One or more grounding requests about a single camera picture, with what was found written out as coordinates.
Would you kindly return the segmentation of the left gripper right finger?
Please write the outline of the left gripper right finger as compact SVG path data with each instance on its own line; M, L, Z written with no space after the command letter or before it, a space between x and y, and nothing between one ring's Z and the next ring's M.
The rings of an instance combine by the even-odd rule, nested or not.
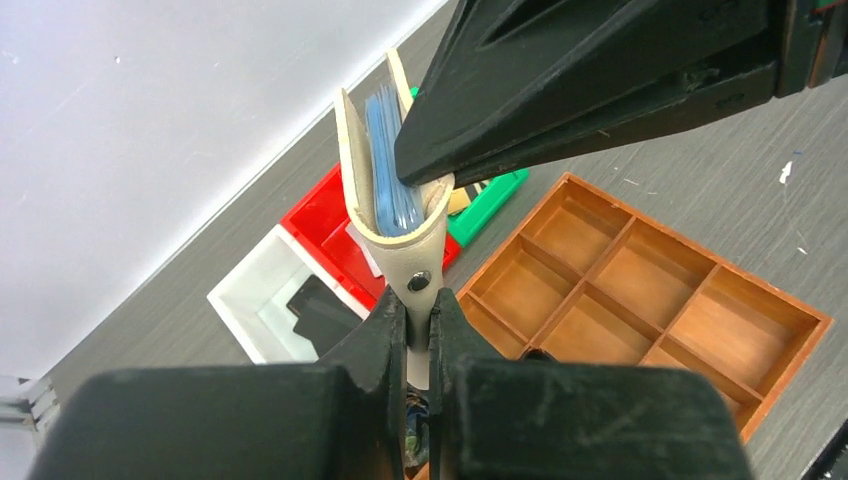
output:
M508 360L455 293L430 314L434 479L748 479L717 390L670 368Z

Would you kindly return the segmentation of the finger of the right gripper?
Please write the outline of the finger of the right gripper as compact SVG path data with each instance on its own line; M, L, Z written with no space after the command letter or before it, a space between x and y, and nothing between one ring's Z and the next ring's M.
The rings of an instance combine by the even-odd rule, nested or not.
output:
M460 185L691 130L767 102L772 1L461 1L395 142Z

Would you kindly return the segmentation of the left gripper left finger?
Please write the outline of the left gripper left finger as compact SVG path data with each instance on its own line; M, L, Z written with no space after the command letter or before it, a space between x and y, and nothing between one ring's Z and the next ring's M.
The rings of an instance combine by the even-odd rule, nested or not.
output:
M406 311L385 290L314 363L125 369L63 406L33 479L400 479Z

